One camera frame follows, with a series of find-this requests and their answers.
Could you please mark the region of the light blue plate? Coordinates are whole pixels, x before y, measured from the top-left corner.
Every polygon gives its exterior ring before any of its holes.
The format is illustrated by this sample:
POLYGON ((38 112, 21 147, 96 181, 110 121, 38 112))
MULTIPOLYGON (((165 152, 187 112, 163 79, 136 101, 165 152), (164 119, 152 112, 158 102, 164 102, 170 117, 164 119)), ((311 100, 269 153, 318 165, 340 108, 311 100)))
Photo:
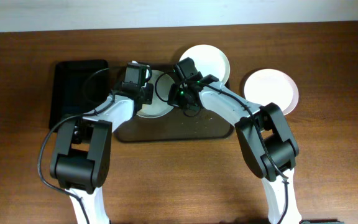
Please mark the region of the light blue plate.
MULTIPOLYGON (((167 100, 170 87, 172 84, 174 84, 174 81, 169 75, 164 75, 158 80, 157 85, 155 85, 155 81, 162 73, 163 72, 159 70, 152 70, 152 78, 150 79, 149 83, 153 84, 154 88, 157 89, 158 95, 161 97, 161 99, 167 100)), ((173 109, 173 106, 168 105, 161 99, 154 92, 152 104, 142 105, 142 109, 137 112, 137 116, 142 118, 158 118, 169 113, 173 109)))

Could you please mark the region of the cream white plate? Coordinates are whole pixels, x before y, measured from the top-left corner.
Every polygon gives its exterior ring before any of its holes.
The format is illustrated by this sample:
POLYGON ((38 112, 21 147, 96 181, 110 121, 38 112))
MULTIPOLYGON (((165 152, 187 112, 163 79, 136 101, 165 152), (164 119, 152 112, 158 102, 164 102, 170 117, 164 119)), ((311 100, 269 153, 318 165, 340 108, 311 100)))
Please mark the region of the cream white plate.
POLYGON ((230 76, 230 63, 222 50, 212 45, 195 45, 186 50, 180 60, 191 58, 196 69, 203 76, 214 75, 220 82, 226 84, 230 76))

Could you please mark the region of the pinkish white plate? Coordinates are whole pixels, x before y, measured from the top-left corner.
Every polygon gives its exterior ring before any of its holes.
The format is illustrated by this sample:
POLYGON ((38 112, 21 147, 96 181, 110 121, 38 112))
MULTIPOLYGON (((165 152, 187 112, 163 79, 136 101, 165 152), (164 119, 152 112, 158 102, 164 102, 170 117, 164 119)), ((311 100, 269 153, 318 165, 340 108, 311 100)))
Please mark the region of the pinkish white plate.
POLYGON ((244 84, 245 99, 266 106, 275 103, 284 115, 291 113, 299 101, 299 90, 286 73, 265 68, 250 74, 244 84))

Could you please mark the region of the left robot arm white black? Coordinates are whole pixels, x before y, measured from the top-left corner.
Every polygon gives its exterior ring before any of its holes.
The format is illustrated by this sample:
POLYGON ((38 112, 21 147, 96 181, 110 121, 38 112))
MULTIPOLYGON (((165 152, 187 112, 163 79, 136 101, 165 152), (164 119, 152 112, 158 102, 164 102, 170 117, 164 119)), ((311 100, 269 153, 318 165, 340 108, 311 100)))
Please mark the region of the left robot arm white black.
POLYGON ((112 133, 152 103, 151 83, 122 82, 89 112, 54 126, 57 139, 50 160, 56 190, 69 196, 78 223, 109 223, 102 186, 109 172, 112 133))

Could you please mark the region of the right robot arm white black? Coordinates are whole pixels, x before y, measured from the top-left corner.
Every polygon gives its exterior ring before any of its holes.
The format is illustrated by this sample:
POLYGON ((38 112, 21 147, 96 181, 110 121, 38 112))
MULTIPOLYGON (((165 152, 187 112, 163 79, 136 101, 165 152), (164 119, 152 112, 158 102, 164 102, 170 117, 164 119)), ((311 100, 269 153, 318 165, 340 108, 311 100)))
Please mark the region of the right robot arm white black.
POLYGON ((249 102, 212 75, 173 84, 168 104, 212 111, 234 126, 246 165, 262 181, 269 222, 301 223, 293 183, 299 147, 276 104, 249 102))

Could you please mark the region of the brown serving tray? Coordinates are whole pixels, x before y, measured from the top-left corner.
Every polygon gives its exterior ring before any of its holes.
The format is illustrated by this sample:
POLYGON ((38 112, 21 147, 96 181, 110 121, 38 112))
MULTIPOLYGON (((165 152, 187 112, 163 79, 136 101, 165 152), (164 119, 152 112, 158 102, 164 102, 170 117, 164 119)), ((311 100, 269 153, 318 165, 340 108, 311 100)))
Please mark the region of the brown serving tray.
MULTIPOLYGON (((169 74, 173 66, 152 64, 152 70, 169 74)), ((182 111, 174 108, 158 118, 142 118, 137 114, 118 127, 114 135, 120 142, 187 141, 197 139, 223 139, 229 137, 234 128, 216 113, 208 110, 182 111)))

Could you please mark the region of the black tray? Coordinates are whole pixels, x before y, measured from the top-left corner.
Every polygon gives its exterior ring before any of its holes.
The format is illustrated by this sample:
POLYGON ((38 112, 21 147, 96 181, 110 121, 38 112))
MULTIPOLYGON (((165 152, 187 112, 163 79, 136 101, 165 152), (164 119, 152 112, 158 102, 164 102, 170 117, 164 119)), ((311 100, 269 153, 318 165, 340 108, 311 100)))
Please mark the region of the black tray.
POLYGON ((103 59, 58 62, 55 65, 49 128, 66 114, 91 111, 110 91, 108 62, 103 59))

